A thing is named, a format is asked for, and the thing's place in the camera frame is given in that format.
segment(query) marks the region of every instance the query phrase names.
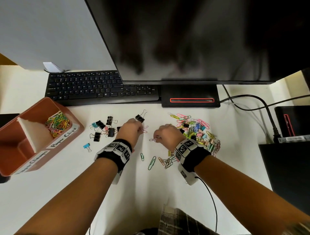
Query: label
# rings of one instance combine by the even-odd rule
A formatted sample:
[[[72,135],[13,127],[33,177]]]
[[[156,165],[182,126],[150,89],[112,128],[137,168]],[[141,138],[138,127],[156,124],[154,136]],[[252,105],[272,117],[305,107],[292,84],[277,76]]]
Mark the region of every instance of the label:
[[[28,171],[31,167],[34,166],[41,158],[43,158],[46,154],[48,154],[50,150],[44,150],[39,152],[37,155],[35,155],[33,158],[28,160],[24,165],[22,165],[20,168],[18,168],[17,171],[13,173],[13,175],[18,175],[20,173],[23,173],[25,171]]]
[[[305,140],[305,137],[301,136],[292,136],[292,137],[286,137],[286,141],[293,141],[293,140]]]
[[[66,138],[68,138],[69,136],[73,135],[75,132],[78,131],[78,129],[80,128],[79,124],[72,124],[72,127],[67,130],[61,137],[59,137],[58,139],[56,139],[50,146],[47,147],[47,149],[54,149],[57,146],[59,146]]]

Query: hand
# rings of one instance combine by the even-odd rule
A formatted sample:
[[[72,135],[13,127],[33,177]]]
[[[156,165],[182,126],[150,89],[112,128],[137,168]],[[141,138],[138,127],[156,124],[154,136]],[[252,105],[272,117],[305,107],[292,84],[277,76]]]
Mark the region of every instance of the hand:
[[[143,133],[142,129],[142,123],[131,118],[122,125],[115,139],[124,139],[128,141],[133,149],[137,144],[139,136]]]
[[[155,142],[161,143],[171,152],[174,152],[175,147],[186,139],[180,130],[171,124],[160,126],[159,129],[154,132],[154,139],[157,136],[160,136],[160,138],[156,139]]]

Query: forearm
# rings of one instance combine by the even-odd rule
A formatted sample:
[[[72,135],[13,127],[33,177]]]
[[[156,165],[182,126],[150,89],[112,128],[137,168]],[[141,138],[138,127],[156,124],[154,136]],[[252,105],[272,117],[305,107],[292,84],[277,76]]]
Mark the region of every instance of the forearm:
[[[281,234],[289,224],[310,221],[283,198],[213,156],[195,172],[252,234]]]
[[[85,235],[115,175],[116,164],[97,159],[42,207],[17,234]]]

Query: brown desk organizer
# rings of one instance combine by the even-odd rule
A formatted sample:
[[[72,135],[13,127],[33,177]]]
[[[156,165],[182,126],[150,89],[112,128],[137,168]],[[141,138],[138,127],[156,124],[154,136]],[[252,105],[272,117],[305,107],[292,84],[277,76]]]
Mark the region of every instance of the brown desk organizer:
[[[17,118],[45,124],[48,118],[58,111],[62,111],[70,120],[70,126],[34,153]],[[0,128],[0,174],[2,176],[17,175],[39,169],[83,131],[83,125],[68,108],[50,98],[41,99]]]

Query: wristband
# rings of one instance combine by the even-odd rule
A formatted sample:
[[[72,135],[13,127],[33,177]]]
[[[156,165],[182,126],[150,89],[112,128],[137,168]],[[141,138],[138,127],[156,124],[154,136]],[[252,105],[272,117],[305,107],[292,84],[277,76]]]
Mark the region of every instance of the wristband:
[[[101,157],[108,158],[115,162],[118,172],[124,169],[124,166],[131,156],[132,148],[128,141],[117,139],[105,146],[95,155],[95,160]]]
[[[205,150],[202,144],[186,139],[176,146],[174,155],[179,159],[186,171],[195,172],[194,167],[202,162],[206,156],[211,155],[211,153]]]

